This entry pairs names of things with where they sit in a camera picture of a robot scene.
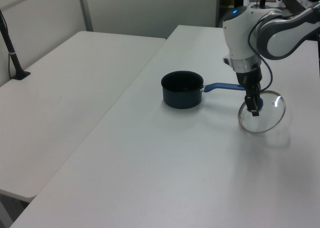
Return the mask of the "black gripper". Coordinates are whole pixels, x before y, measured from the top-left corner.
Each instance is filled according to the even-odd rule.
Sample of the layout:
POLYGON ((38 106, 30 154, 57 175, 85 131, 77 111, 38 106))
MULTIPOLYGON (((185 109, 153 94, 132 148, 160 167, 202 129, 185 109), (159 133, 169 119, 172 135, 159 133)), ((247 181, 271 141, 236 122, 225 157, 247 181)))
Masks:
POLYGON ((245 88, 245 104, 253 117, 259 116, 259 104, 261 103, 262 72, 260 68, 245 73, 236 73, 238 83, 245 88))

